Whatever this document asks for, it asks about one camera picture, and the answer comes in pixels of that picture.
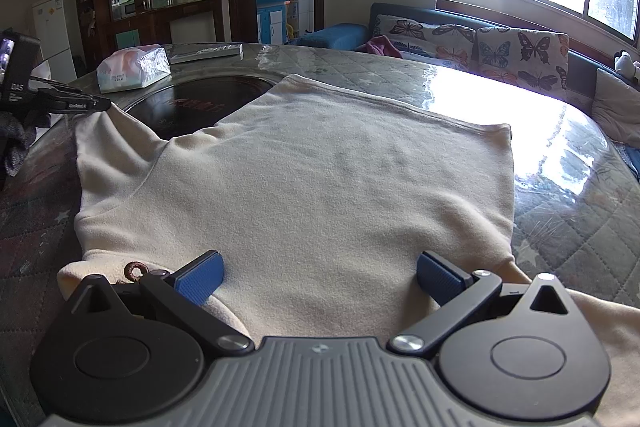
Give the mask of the gloved left hand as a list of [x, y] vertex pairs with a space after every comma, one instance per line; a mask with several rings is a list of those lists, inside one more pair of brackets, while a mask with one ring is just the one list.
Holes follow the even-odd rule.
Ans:
[[1, 113], [1, 188], [6, 179], [13, 178], [20, 171], [30, 147], [36, 141], [37, 129], [48, 129], [51, 115], [28, 110], [17, 116]]

